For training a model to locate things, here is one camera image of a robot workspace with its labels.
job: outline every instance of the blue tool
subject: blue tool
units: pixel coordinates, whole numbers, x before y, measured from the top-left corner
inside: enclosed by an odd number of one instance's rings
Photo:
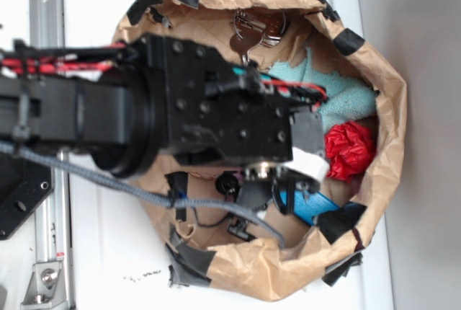
[[[287,192],[280,191],[280,199],[287,204]],[[298,218],[310,226],[314,226],[312,218],[327,211],[337,211],[339,207],[335,202],[317,192],[306,200],[302,191],[295,191],[295,211]]]

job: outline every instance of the red tissue paper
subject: red tissue paper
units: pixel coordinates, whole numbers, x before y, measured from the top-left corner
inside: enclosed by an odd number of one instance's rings
[[[365,172],[376,154],[371,131],[354,121],[332,127],[325,135],[325,148],[331,160],[327,177],[346,182]]]

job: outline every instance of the black metal bracket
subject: black metal bracket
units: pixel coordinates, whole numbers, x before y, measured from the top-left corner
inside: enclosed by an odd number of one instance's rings
[[[53,189],[50,168],[0,155],[0,240],[9,239]]]

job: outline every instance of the gray braided cable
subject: gray braided cable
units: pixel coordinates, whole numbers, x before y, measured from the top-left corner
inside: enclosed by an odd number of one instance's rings
[[[43,166],[62,169],[67,173],[78,175],[98,185],[108,187],[113,190],[126,192],[130,195],[134,195],[136,198],[145,200],[146,202],[152,203],[154,205],[159,205],[165,208],[180,209],[206,207],[228,211],[229,213],[240,216],[241,218],[244,218],[267,230],[272,236],[274,236],[278,240],[281,249],[283,249],[285,246],[284,239],[278,231],[273,229],[265,221],[261,220],[255,214],[255,212],[235,203],[229,203],[223,200],[200,200],[189,198],[178,199],[172,203],[170,199],[164,195],[140,189],[139,187],[126,184],[115,178],[111,178],[107,175],[95,172],[91,169],[86,169],[84,167],[80,167],[79,165],[72,164],[67,161],[61,161],[60,159],[57,159],[53,156],[44,156],[37,154],[24,146],[20,146],[16,149],[15,144],[6,141],[0,141],[0,152],[10,155],[18,155],[23,159],[35,162],[37,164],[41,164]]]

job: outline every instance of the gray wall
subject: gray wall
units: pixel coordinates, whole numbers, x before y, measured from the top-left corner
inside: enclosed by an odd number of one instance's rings
[[[408,81],[386,219],[395,308],[461,307],[461,0],[360,0],[364,36]]]

